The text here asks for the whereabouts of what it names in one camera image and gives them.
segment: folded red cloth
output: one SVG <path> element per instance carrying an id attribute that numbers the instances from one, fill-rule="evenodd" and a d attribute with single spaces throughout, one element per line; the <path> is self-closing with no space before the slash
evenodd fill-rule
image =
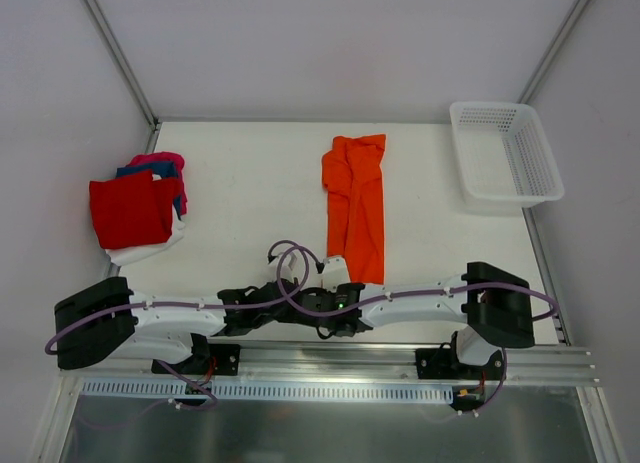
<path id="1" fill-rule="evenodd" d="M 170 151 L 159 151 L 158 153 L 151 153 L 148 155 L 137 155 L 129 162 L 127 166 L 139 166 L 145 163 L 152 163 L 154 161 L 171 161 L 176 165 L 178 170 L 178 178 L 180 179 L 180 215 L 187 214 L 187 193 L 184 189 L 184 179 L 182 177 L 182 169 L 184 168 L 184 158 Z"/>
<path id="2" fill-rule="evenodd" d="M 171 236 L 176 178 L 153 181 L 151 170 L 89 183 L 89 208 L 100 246 L 119 250 L 166 242 Z"/>

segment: white table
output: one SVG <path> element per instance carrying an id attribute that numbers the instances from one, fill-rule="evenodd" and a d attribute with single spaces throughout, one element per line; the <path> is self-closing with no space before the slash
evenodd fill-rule
<path id="1" fill-rule="evenodd" d="M 266 251 L 292 239 L 326 251 L 327 195 L 321 158 L 336 135 L 387 135 L 382 163 L 386 284 L 418 284 L 486 261 L 543 291 L 524 219 L 469 213 L 462 200 L 449 125 L 360 123 L 164 123 L 155 151 L 180 153 L 188 214 L 185 238 L 122 268 L 129 286 L 174 296 L 262 285 Z M 532 301 L 534 314 L 547 310 Z M 390 325 L 336 341 L 433 343 L 459 326 Z M 535 324 L 538 344 L 558 343 L 550 319 Z M 243 339 L 317 341 L 312 328 L 271 323 Z"/>

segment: gray wall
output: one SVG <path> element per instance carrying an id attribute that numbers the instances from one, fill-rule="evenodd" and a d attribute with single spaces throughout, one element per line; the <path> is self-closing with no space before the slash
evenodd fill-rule
<path id="1" fill-rule="evenodd" d="M 574 0 L 99 0 L 161 117 L 448 121 L 516 100 Z"/>
<path id="2" fill-rule="evenodd" d="M 105 260 L 87 206 L 147 128 L 79 0 L 0 0 L 0 460 L 26 458 L 56 301 Z"/>
<path id="3" fill-rule="evenodd" d="M 640 461 L 640 0 L 595 0 L 534 106 L 566 186 L 536 210 L 575 343 Z"/>

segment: laundry basket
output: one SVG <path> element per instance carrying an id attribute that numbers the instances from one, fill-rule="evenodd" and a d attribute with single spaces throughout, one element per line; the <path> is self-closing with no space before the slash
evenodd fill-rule
<path id="1" fill-rule="evenodd" d="M 562 198 L 560 174 L 532 107 L 458 102 L 449 111 L 463 193 L 470 205 L 529 208 Z"/>

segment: metal frame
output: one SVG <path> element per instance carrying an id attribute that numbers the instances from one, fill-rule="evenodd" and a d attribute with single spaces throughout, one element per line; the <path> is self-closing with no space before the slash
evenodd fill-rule
<path id="1" fill-rule="evenodd" d="M 160 125 L 138 80 L 127 61 L 97 0 L 81 0 L 124 82 L 152 128 L 145 152 L 155 149 Z M 549 44 L 518 101 L 529 103 L 544 84 L 558 53 L 566 44 L 585 9 L 593 0 L 576 0 Z M 211 121 L 194 118 L 193 121 Z M 523 211 L 545 291 L 557 299 L 552 273 L 545 257 L 544 244 L 535 222 L 534 212 Z M 117 275 L 119 268 L 110 265 L 105 276 Z M 571 344 L 571 329 L 560 301 L 557 319 L 560 340 Z M 239 377 L 260 380 L 288 381 L 359 381 L 415 382 L 417 379 L 413 352 L 423 344 L 357 344 L 300 342 L 238 342 L 243 347 Z M 575 387 L 582 405 L 586 427 L 599 462 L 626 461 L 617 433 L 611 423 L 600 380 L 595 373 L 591 354 L 572 346 L 540 346 L 530 350 L 509 350 L 506 385 Z M 69 428 L 84 377 L 145 377 L 151 375 L 140 363 L 109 361 L 95 367 L 63 372 L 59 378 L 53 402 L 43 418 L 45 431 L 39 433 L 34 445 L 34 461 L 57 462 L 62 454 L 64 438 Z M 440 382 L 451 384 L 451 381 Z"/>

